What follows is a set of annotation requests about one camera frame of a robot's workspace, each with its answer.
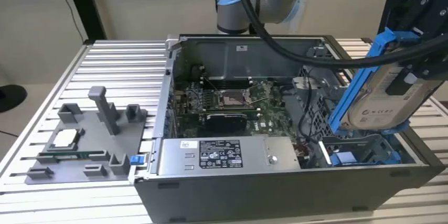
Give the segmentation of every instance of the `blue latch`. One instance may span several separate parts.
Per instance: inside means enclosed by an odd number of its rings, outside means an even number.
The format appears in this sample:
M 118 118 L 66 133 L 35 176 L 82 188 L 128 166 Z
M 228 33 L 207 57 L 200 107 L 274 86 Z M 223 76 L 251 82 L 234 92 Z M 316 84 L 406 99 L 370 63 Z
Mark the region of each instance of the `blue latch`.
M 144 165 L 146 164 L 146 156 L 134 155 L 130 160 L 131 165 Z

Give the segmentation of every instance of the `motherboard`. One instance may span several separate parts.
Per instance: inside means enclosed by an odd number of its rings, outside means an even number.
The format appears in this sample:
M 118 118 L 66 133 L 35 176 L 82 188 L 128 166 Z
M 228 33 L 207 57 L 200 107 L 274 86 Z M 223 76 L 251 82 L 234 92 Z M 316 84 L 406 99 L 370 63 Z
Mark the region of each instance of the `motherboard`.
M 180 137 L 288 136 L 296 138 L 282 84 L 275 80 L 202 78 L 176 90 Z

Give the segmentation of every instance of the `sticker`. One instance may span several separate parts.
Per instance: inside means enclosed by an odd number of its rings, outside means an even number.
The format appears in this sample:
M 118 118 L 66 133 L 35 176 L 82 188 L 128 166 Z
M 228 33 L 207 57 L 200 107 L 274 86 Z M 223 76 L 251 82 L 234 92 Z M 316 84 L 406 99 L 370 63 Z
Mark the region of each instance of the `sticker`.
M 236 51 L 238 52 L 247 51 L 247 46 L 236 46 Z
M 182 149 L 198 149 L 198 141 L 182 141 L 180 148 Z
M 199 145 L 203 169 L 243 167 L 240 140 L 200 141 Z

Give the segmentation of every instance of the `black stand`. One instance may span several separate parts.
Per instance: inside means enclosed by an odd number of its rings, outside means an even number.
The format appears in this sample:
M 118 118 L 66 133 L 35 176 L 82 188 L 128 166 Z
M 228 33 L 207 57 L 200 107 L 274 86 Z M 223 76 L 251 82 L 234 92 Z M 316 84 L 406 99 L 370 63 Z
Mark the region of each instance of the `black stand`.
M 15 108 L 27 98 L 27 90 L 19 85 L 0 87 L 0 112 Z

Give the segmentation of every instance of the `barcode sticker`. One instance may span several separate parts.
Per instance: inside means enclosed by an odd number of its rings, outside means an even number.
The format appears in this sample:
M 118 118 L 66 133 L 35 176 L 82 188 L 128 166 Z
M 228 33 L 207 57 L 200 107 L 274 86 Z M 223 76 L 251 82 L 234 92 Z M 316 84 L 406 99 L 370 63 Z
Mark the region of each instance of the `barcode sticker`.
M 198 149 L 198 141 L 182 141 L 180 148 L 182 149 Z

